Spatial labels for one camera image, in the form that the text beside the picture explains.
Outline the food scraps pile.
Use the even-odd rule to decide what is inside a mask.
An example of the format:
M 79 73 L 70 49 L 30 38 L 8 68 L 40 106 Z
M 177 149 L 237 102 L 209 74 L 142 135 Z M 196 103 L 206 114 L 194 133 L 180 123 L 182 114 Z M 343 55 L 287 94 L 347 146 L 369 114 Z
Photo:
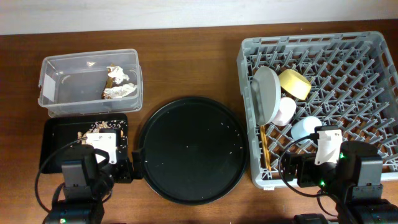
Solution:
M 84 138 L 90 133 L 99 133 L 101 129 L 117 129 L 120 133 L 120 140 L 117 143 L 117 146 L 126 147 L 128 144 L 127 128 L 127 122 L 124 120 L 96 121 L 93 124 L 90 124 L 86 131 L 77 132 L 77 138 Z

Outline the blue cup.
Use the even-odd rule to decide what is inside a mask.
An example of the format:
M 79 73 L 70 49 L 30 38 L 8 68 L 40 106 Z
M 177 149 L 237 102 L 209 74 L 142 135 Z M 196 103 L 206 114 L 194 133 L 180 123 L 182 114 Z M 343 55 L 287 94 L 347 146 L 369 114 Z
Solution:
M 315 132 L 315 128 L 321 126 L 320 119 L 314 116 L 307 116 L 294 124 L 290 130 L 293 140 L 298 140 Z

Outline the wooden chopstick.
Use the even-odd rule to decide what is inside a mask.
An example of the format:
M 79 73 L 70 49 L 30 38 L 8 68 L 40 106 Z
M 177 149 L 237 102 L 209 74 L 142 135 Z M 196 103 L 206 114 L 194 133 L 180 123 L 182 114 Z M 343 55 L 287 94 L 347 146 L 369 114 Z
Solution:
M 265 126 L 262 127 L 262 137 L 264 138 L 263 143 L 264 143 L 264 150 L 265 150 L 265 156 L 266 156 L 266 166 L 269 171 L 272 170 L 271 166 L 271 157 L 269 155 L 269 150 L 268 150 L 268 143 L 267 143 L 267 136 L 266 136 L 266 129 Z
M 270 162 L 270 157 L 269 157 L 265 126 L 260 126 L 260 132 L 261 132 L 261 138 L 262 138 L 262 149 L 263 149 L 264 158 L 265 158 L 265 165 L 266 165 L 267 170 L 271 171 L 272 167 L 271 167 L 271 162 Z

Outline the pink cup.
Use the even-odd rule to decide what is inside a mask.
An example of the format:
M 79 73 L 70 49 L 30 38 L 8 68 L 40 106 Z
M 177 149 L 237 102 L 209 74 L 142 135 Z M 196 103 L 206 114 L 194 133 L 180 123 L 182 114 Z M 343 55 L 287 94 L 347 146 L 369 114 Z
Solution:
M 296 102 L 289 97 L 282 97 L 279 103 L 279 109 L 277 110 L 277 114 L 271 123 L 277 126 L 286 126 L 290 123 L 295 110 L 296 110 Z

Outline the white napkin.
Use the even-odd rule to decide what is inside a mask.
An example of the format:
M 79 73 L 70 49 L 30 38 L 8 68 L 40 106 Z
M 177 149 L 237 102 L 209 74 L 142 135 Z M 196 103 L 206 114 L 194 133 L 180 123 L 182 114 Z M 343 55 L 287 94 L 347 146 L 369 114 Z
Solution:
M 108 77 L 110 77 L 115 84 L 119 85 L 123 81 L 129 81 L 129 76 L 123 72 L 123 69 L 120 66 L 110 65 L 107 69 Z
M 123 98 L 137 89 L 137 85 L 133 83 L 105 88 L 102 94 L 103 99 Z

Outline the yellow bowl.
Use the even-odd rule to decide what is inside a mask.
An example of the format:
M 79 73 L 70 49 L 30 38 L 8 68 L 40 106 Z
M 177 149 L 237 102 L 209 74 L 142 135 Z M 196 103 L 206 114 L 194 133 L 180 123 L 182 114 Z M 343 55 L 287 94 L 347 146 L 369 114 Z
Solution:
M 312 88 L 311 83 L 303 75 L 292 69 L 284 70 L 278 78 L 281 87 L 300 100 L 305 100 Z

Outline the grey round plate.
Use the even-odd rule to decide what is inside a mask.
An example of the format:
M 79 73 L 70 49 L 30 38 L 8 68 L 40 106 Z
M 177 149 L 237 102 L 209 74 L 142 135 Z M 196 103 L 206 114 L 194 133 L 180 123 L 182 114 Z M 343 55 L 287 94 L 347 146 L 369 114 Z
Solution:
M 251 82 L 256 124 L 269 124 L 276 116 L 281 99 L 281 86 L 276 72 L 266 66 L 260 67 Z

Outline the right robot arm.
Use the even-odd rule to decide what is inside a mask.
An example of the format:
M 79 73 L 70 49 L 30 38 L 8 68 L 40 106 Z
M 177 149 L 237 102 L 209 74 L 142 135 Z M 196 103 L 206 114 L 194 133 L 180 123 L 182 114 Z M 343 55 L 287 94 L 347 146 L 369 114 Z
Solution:
M 345 141 L 337 162 L 325 163 L 317 162 L 314 154 L 285 149 L 278 166 L 285 185 L 296 178 L 301 188 L 319 187 L 314 198 L 331 198 L 339 223 L 397 223 L 397 205 L 381 197 L 382 158 L 371 144 Z

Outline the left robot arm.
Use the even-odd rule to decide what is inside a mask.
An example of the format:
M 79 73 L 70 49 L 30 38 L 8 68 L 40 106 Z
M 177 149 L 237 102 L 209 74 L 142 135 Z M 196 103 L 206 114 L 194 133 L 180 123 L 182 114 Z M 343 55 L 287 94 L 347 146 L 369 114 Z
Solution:
M 35 177 L 34 191 L 38 204 L 47 212 L 44 223 L 101 223 L 104 203 L 113 195 L 117 182 L 131 183 L 142 179 L 140 154 L 134 153 L 121 164 L 110 163 L 111 154 L 90 144 L 82 144 L 87 137 L 70 142 L 53 151 L 40 163 Z M 52 207 L 47 208 L 40 199 L 39 178 L 55 156 L 62 157 L 64 182 L 53 193 Z

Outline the clear plastic waste bin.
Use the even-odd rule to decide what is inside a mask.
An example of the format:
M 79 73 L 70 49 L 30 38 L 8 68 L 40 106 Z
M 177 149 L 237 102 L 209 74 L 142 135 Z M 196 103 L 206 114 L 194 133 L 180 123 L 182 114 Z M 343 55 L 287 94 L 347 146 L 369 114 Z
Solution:
M 120 84 L 134 91 L 120 98 L 105 98 L 103 90 L 109 69 L 128 77 Z M 49 116 L 118 113 L 139 111 L 143 105 L 143 79 L 138 53 L 134 49 L 104 50 L 44 58 L 39 78 L 39 106 Z

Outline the grey dishwasher rack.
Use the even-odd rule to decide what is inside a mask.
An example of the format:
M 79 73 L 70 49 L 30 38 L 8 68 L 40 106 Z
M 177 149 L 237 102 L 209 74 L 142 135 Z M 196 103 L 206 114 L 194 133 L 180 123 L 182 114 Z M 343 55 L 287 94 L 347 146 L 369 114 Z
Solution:
M 290 142 L 291 125 L 266 125 L 272 170 L 265 165 L 256 124 L 251 82 L 263 66 L 282 73 L 292 69 L 312 85 L 296 100 L 292 122 L 307 116 L 336 125 L 346 141 L 377 147 L 383 160 L 381 179 L 397 179 L 397 70 L 384 36 L 376 31 L 252 37 L 241 42 L 236 59 L 244 100 L 253 184 L 263 190 L 284 186 L 278 175 L 279 152 Z

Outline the round black serving tray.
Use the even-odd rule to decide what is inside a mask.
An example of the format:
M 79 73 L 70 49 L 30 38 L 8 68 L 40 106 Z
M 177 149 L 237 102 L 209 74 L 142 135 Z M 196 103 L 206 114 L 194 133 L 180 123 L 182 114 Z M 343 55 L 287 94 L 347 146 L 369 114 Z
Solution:
M 214 202 L 241 180 L 249 143 L 225 105 L 191 96 L 159 108 L 139 135 L 144 179 L 161 197 L 184 205 Z

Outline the black rectangular tray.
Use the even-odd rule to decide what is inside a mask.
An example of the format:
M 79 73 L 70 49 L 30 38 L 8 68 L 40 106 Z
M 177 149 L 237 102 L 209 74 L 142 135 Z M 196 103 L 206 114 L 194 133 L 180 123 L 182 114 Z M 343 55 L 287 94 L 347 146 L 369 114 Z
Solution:
M 51 153 L 61 147 L 76 141 L 77 132 L 86 131 L 90 124 L 96 121 L 124 120 L 127 116 L 123 113 L 96 114 L 88 116 L 59 117 L 49 119 L 44 126 L 40 163 L 42 164 Z M 128 144 L 126 147 L 118 146 L 116 151 L 117 161 L 129 157 Z

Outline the gold foil wrapper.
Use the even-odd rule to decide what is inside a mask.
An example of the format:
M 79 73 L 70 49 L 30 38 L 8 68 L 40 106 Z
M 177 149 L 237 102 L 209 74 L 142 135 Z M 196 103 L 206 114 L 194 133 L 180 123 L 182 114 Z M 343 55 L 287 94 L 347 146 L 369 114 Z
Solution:
M 110 95 L 109 95 L 109 92 L 110 92 L 110 89 L 113 87 L 114 78 L 111 77 L 110 74 L 115 68 L 116 68 L 116 66 L 114 64 L 111 64 L 108 67 L 108 76 L 107 76 L 107 80 L 106 80 L 106 83 L 105 83 L 104 90 L 103 90 L 102 95 L 101 95 L 101 98 L 103 100 L 111 98 Z

